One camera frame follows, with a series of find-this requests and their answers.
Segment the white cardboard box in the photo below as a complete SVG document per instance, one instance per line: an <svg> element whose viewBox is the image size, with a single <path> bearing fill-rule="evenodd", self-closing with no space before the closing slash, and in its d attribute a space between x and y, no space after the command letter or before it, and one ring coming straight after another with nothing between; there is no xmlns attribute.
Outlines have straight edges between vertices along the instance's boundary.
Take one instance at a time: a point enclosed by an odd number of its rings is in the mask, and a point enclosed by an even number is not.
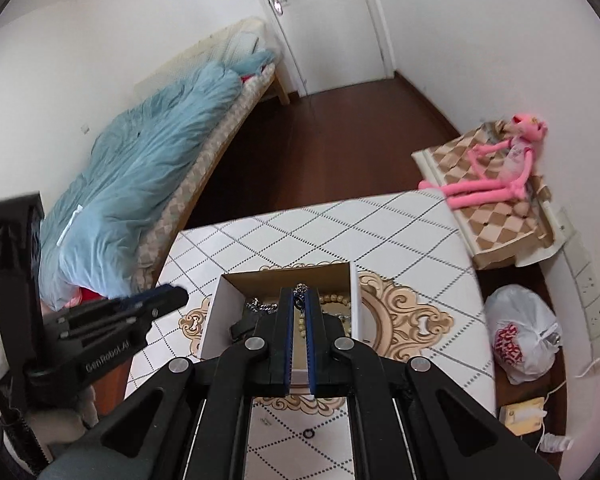
<svg viewBox="0 0 600 480"><path fill-rule="evenodd" d="M223 274L207 311L198 356L211 360L232 344L264 340L264 396L296 390L317 398L346 394L348 373L332 345L360 340L360 285L350 262Z"/></svg>

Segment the bed with checkered mattress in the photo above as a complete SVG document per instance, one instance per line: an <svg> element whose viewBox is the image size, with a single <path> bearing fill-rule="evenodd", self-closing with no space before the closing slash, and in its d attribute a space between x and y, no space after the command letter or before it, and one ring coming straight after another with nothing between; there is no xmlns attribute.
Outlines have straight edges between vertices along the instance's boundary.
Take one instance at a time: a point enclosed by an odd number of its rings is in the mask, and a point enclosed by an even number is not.
<svg viewBox="0 0 600 480"><path fill-rule="evenodd" d="M175 55L145 79L137 82L134 86L136 96L144 100L189 70L209 62L209 37ZM268 24L265 41L266 48L256 53L271 52L274 54L274 60L244 77L242 93L202 144L192 168L166 203L166 208L163 209L157 223L143 235L137 251L137 268L134 273L135 284L140 289L150 289L157 284L178 232L184 229L212 172L256 105L266 98L277 98L283 105L290 103L288 92L277 69L282 50Z"/></svg>

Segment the white door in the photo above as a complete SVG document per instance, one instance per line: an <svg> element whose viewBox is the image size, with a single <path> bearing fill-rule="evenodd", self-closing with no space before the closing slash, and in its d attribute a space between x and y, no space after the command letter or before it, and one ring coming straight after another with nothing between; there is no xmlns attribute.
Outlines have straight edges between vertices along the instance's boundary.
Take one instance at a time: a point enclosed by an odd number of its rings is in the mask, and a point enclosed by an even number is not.
<svg viewBox="0 0 600 480"><path fill-rule="evenodd" d="M377 0L260 0L302 96L387 79Z"/></svg>

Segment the white pillow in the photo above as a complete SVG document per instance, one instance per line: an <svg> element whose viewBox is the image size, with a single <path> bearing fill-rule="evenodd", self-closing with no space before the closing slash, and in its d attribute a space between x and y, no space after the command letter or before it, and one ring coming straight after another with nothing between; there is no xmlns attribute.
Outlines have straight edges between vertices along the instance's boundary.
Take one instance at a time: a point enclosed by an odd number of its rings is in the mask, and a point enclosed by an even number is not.
<svg viewBox="0 0 600 480"><path fill-rule="evenodd" d="M209 60L232 66L266 48L266 24L260 18L244 18L212 34Z"/></svg>

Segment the white plastic bag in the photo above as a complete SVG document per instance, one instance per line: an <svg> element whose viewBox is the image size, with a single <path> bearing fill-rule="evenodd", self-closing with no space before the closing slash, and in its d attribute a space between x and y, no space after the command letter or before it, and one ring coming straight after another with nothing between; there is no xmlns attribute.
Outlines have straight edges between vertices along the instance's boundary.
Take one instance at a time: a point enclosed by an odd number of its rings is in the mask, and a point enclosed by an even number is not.
<svg viewBox="0 0 600 480"><path fill-rule="evenodd" d="M486 298L484 313L494 358L512 385L534 382L552 368L562 328L538 294L520 285L500 287Z"/></svg>

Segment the red blanket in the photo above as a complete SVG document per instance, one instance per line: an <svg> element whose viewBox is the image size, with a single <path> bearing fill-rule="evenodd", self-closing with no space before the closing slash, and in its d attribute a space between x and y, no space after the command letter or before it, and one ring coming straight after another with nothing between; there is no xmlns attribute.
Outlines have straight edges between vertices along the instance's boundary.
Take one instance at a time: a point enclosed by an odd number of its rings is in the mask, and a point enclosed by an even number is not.
<svg viewBox="0 0 600 480"><path fill-rule="evenodd" d="M73 296L69 301L64 304L65 308L72 308L79 306L80 304L86 304L91 301L103 300L104 297L100 296L97 292L93 292L91 289L78 287Z"/></svg>

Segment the pink panther plush toy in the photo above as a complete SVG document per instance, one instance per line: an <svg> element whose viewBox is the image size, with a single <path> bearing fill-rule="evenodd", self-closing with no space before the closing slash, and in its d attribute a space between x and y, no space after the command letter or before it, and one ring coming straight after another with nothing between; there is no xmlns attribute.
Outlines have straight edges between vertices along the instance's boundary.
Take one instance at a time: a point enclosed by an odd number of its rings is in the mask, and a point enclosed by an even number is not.
<svg viewBox="0 0 600 480"><path fill-rule="evenodd" d="M414 159L426 174L418 187L441 191L453 210L508 203L525 217L531 209L527 182L547 133L544 120L516 114L417 152Z"/></svg>

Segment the black smart band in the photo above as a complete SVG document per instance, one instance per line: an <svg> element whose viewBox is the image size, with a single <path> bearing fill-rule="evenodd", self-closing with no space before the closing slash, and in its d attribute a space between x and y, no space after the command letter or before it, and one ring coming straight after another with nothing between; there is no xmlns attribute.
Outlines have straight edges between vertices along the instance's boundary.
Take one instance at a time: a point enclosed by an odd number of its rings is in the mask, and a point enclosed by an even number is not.
<svg viewBox="0 0 600 480"><path fill-rule="evenodd" d="M262 313L259 311L245 311L242 317L230 326L230 340L232 343L249 338L256 329L260 318L262 318Z"/></svg>

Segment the white charger plug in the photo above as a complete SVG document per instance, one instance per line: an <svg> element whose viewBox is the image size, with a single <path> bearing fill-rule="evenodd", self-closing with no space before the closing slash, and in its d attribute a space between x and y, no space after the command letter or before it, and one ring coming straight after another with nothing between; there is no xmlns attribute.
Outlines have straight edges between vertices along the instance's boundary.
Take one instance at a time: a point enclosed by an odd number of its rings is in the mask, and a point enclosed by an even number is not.
<svg viewBox="0 0 600 480"><path fill-rule="evenodd" d="M556 434L551 434L550 432L546 432L542 435L539 443L536 445L535 451L540 451L543 453L563 453L568 450L573 445L573 438L569 436L556 436Z"/></svg>

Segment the white wall power strip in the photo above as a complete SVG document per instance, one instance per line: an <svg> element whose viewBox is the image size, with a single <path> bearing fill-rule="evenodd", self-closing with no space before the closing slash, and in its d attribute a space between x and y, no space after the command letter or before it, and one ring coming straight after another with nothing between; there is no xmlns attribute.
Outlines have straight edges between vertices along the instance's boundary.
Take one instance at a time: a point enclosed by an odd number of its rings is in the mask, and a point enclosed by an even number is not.
<svg viewBox="0 0 600 480"><path fill-rule="evenodd" d="M592 257L564 207L558 210L557 222L560 234L564 238L562 254L576 288L591 346L591 363L579 375L579 378L583 378L600 373L600 284L594 271Z"/></svg>

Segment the patterned white tablecloth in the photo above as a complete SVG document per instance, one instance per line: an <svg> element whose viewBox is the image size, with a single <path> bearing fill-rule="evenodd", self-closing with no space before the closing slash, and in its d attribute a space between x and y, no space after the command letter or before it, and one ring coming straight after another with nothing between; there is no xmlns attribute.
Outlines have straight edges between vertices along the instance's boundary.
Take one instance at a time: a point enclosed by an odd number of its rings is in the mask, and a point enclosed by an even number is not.
<svg viewBox="0 0 600 480"><path fill-rule="evenodd" d="M140 388L176 356L212 358L230 344L240 307L215 292L227 274L346 262L360 288L324 296L358 315L358 336L381 356L430 359L494 410L495 380L483 302L460 229L434 193L403 192L270 212L178 234L160 274L189 294L160 318L133 360Z"/></svg>

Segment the beige tissue box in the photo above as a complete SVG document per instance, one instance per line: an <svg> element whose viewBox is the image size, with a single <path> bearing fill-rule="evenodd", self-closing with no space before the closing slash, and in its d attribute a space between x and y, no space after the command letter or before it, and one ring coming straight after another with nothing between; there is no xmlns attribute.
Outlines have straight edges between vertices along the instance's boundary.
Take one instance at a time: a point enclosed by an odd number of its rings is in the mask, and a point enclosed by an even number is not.
<svg viewBox="0 0 600 480"><path fill-rule="evenodd" d="M545 411L542 396L528 401L508 404L500 408L498 420L516 437L533 434L542 429Z"/></svg>

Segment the light blue duvet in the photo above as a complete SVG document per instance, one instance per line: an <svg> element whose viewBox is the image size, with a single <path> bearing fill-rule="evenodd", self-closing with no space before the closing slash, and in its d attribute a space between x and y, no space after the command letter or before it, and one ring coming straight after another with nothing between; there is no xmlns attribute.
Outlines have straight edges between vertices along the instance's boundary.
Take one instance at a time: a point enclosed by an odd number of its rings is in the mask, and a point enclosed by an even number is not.
<svg viewBox="0 0 600 480"><path fill-rule="evenodd" d="M204 144L272 73L264 49L234 64L208 61L125 110L102 130L82 172L42 221L38 287L50 310L81 290L114 298L148 289L178 215L210 164Z"/></svg>

